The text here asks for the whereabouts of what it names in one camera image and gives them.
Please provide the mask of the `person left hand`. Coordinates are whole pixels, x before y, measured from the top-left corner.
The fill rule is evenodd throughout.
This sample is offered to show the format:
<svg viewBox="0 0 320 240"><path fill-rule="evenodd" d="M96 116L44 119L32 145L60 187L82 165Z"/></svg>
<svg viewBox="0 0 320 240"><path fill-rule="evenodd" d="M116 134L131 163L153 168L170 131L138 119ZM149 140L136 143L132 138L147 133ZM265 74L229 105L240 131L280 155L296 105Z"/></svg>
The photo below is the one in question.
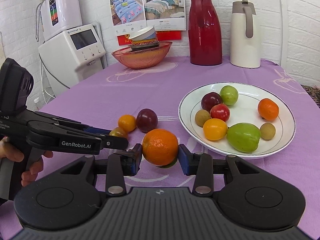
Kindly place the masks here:
<svg viewBox="0 0 320 240"><path fill-rule="evenodd" d="M9 143L9 139L7 137L4 137L1 140L1 159L7 158L10 161L18 162L20 163L24 159L24 155L21 151L16 149L14 146L12 146ZM33 181L36 180L38 174L43 171L43 158L40 157L39 160L34 162L30 167L28 171L24 171L21 175L21 185L23 187L29 185Z"/></svg>

